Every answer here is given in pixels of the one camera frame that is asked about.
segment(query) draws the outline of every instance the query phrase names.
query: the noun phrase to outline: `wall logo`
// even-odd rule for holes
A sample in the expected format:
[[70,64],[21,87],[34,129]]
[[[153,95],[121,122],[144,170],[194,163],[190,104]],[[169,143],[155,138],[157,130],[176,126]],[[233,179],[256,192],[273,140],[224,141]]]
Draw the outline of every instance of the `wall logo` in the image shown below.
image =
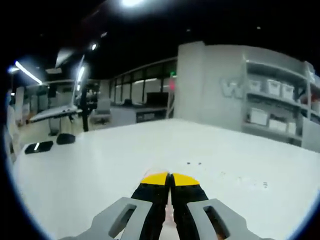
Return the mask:
[[244,81],[241,77],[221,78],[220,86],[226,98],[242,99],[244,97]]

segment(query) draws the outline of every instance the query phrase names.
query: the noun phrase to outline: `white storage box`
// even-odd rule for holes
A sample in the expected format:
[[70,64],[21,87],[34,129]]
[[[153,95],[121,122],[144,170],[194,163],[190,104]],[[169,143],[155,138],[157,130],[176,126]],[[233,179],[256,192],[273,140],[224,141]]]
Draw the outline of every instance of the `white storage box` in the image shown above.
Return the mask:
[[266,126],[268,122],[268,113],[258,108],[251,108],[249,120],[253,124]]
[[311,103],[311,109],[320,114],[320,100]]
[[287,130],[287,124],[278,120],[269,120],[269,129],[277,130],[279,132],[285,132]]
[[288,122],[286,131],[287,131],[288,134],[295,135],[296,131],[297,131],[296,123],[295,122]]
[[249,88],[251,91],[260,92],[261,91],[261,81],[250,80],[249,81]]
[[280,88],[281,82],[272,79],[267,80],[266,89],[268,94],[280,96]]
[[282,83],[282,97],[288,100],[294,100],[294,87],[285,83]]

